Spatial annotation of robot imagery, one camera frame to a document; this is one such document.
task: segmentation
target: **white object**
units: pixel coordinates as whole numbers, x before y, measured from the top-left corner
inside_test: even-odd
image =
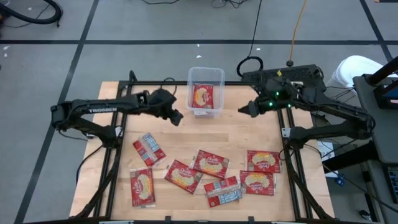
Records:
[[[194,84],[213,85],[213,109],[192,107]],[[224,70],[193,67],[188,73],[186,108],[195,116],[216,117],[224,108]]]
[[[330,151],[333,151],[333,144],[331,142],[325,142],[325,141],[318,141],[318,149],[321,152],[322,157],[326,154],[328,154]],[[326,161],[328,159],[331,159],[335,156],[335,152],[330,152],[326,157],[322,158],[322,162]],[[332,177],[332,178],[337,178],[337,175],[335,173],[327,173],[325,174],[326,177]]]
[[[354,87],[354,77],[361,76],[363,74],[373,74],[378,71],[382,67],[381,64],[368,59],[366,57],[354,55],[343,60],[330,80],[326,83],[326,87],[338,87],[338,88],[328,88],[325,92],[325,95],[330,98],[334,98],[340,100],[341,102],[347,103],[349,105],[360,107],[361,104],[358,100],[357,93],[355,90],[348,91],[348,89],[344,88],[352,88]],[[333,123],[340,123],[341,118],[337,118],[333,115],[326,114],[326,119]]]

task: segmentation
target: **black metal frame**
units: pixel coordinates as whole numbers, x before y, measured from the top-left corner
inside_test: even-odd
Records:
[[[231,85],[232,86],[248,86],[248,85],[251,85],[251,84],[252,83],[244,83],[244,82],[239,82],[239,81],[236,81],[236,82],[225,82],[226,86],[231,86]],[[187,81],[171,81],[171,82],[136,81],[136,80],[132,80],[132,77],[130,77],[129,81],[119,81],[116,98],[121,97],[124,90],[127,90],[127,93],[130,93],[132,91],[134,85],[148,85],[148,86],[149,85],[158,85],[158,86],[160,86],[160,85],[167,85],[167,86],[177,85],[177,86],[179,86],[179,85],[187,85]],[[279,126],[280,126],[280,131],[281,131],[282,128],[285,127],[284,116],[283,116],[281,110],[278,110],[277,114],[278,114]],[[289,120],[289,126],[290,127],[294,127],[295,124],[294,124],[293,113],[292,113],[292,110],[290,108],[287,109],[287,118]],[[114,112],[112,120],[111,120],[111,125],[116,127],[117,123],[118,123],[118,112]],[[127,123],[127,115],[124,114],[122,116],[122,120],[121,120],[121,127],[122,127],[123,130],[126,127],[126,123]],[[284,141],[284,139],[282,137],[282,133],[281,133],[280,136],[281,136],[281,140],[282,140],[284,149],[287,149],[287,145],[286,145],[286,142]],[[103,166],[102,166],[102,171],[101,171],[101,178],[100,178],[99,184],[102,184],[104,182],[105,177],[106,177],[106,175],[108,173],[112,150],[116,150],[116,153],[115,153],[115,156],[114,156],[114,158],[115,158],[114,162],[119,163],[122,146],[123,146],[123,141],[121,141],[120,147],[118,147],[116,149],[111,149],[111,148],[107,148],[106,149],[104,162],[103,162]],[[289,150],[284,150],[284,155],[285,155],[286,162],[291,162]],[[305,184],[305,174],[304,174],[303,163],[302,163],[300,151],[295,151],[295,160],[296,160],[297,171],[298,171],[298,175],[300,177],[300,180]],[[36,224],[47,224],[47,223],[99,223],[99,222],[103,222],[103,221],[111,221],[111,214],[112,214],[114,194],[115,194],[115,191],[116,191],[117,179],[118,179],[118,169],[116,171],[116,175],[114,175],[112,181],[110,182],[109,197],[108,197],[108,201],[106,202],[105,216],[100,216],[100,210],[101,210],[101,206],[102,206],[102,197],[100,197],[100,199],[98,200],[98,202],[96,204],[96,207],[94,209],[93,217],[71,218],[71,219],[68,219],[68,220],[55,220],[55,221],[48,221],[48,222],[37,222]],[[319,220],[319,219],[314,219],[313,215],[312,215],[311,206],[307,202],[306,198],[303,198],[303,201],[304,201],[304,207],[305,207],[305,214],[306,214],[307,217],[306,218],[301,217],[300,207],[299,207],[299,200],[298,200],[298,197],[297,197],[297,190],[296,190],[295,182],[292,180],[292,178],[290,176],[289,176],[289,187],[290,187],[290,194],[291,194],[291,197],[292,197],[292,206],[293,206],[294,217],[295,217],[295,221],[293,221],[293,222],[313,223],[313,224],[317,224],[317,223],[361,224],[361,223],[358,223],[358,222],[346,222],[346,221],[339,221],[339,220]],[[149,223],[191,224],[191,223],[196,223],[196,222],[197,222],[197,220],[173,221],[172,217],[170,217],[170,216],[166,216],[165,220],[153,220],[153,221],[150,221],[150,220],[134,220],[134,223],[145,223],[145,224],[149,224]],[[248,223],[248,224],[255,224],[255,223],[271,224],[272,222],[269,222],[269,221],[259,222],[259,221],[255,221],[254,217],[248,217],[248,220],[246,222],[245,221],[238,221],[238,222],[208,221],[207,223],[214,223],[214,224],[216,224],[216,223],[217,224],[219,224],[219,223],[229,223],[229,224],[243,224],[243,223]]]

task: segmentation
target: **food wrapper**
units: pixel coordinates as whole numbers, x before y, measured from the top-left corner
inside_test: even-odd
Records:
[[[246,162],[248,171],[254,172],[280,173],[282,167],[278,152],[248,150]]]
[[[202,173],[189,168],[178,160],[167,166],[164,179],[194,194],[199,185]]]
[[[213,85],[194,84],[192,107],[213,109]]]
[[[224,179],[230,165],[229,159],[198,150],[193,158],[191,168],[213,177]]]
[[[154,207],[155,192],[152,168],[130,170],[131,199],[133,207]]]
[[[239,177],[244,194],[275,195],[276,178],[274,174],[241,170]]]
[[[142,160],[148,167],[156,166],[163,158],[166,157],[166,154],[156,143],[154,137],[149,133],[140,137],[132,145],[136,148]]]
[[[242,198],[241,183],[235,176],[206,184],[204,187],[210,208]]]

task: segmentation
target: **black floor stripe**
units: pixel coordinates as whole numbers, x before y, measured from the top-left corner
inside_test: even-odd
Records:
[[[79,44],[80,40],[0,40],[0,44]],[[255,40],[255,44],[290,45],[291,40]],[[251,40],[85,40],[96,45],[251,44]],[[379,40],[296,40],[295,45],[381,45]],[[398,45],[390,40],[389,44]]]
[[[86,40],[98,45],[251,44],[251,40]],[[290,45],[291,40],[255,40],[254,44]],[[296,40],[295,45],[379,45],[378,40]]]
[[[73,56],[73,60],[70,64],[68,75],[63,84],[63,88],[62,88],[60,97],[58,99],[58,103],[65,101],[65,99],[67,97],[68,90],[69,90],[70,84],[72,82],[73,75],[75,74],[76,66],[78,64],[78,61],[79,61],[79,58],[81,55],[81,51],[83,50],[84,40],[87,38],[88,30],[90,29],[91,22],[93,21],[93,18],[94,18],[94,14],[95,14],[95,11],[96,11],[96,8],[98,5],[98,1],[99,0],[93,1],[93,5],[91,7],[90,13],[88,14],[88,18],[87,18],[87,21],[85,24],[85,28],[83,29],[83,33],[80,37],[78,47],[76,49],[75,55]],[[45,139],[44,139],[42,148],[40,150],[39,157],[37,158],[36,165],[34,167],[32,176],[30,177],[29,184],[26,188],[24,197],[22,199],[22,202],[19,207],[19,210],[18,210],[18,213],[17,213],[14,223],[20,224],[20,223],[24,222],[26,212],[29,207],[30,200],[32,199],[33,193],[35,191],[37,181],[39,180],[40,173],[42,171],[45,158],[47,157],[47,153],[49,151],[49,147],[50,147],[53,135],[54,135],[54,129],[50,125],[49,129],[47,130],[47,134],[45,135]]]
[[[0,40],[0,44],[79,44],[79,40]]]
[[[384,56],[386,57],[388,62],[391,61],[392,60],[391,53],[388,50],[388,47],[387,47],[387,45],[386,45],[386,43],[385,43],[385,41],[383,39],[383,36],[381,35],[381,32],[380,32],[379,28],[377,27],[376,21],[374,20],[374,18],[372,16],[372,13],[371,13],[368,5],[366,4],[366,1],[365,0],[359,0],[359,1],[361,2],[363,10],[364,10],[364,12],[366,14],[366,17],[368,18],[368,20],[369,20],[369,22],[371,24],[373,32],[374,32],[374,34],[377,37],[377,40],[380,41],[380,46],[381,46],[381,49],[383,50]]]

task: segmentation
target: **metal bracket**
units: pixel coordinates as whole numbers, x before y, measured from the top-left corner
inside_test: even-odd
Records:
[[[289,138],[290,137],[290,128],[282,128],[282,137]]]
[[[249,219],[249,224],[254,224],[255,223],[254,217],[248,217],[248,219]]]

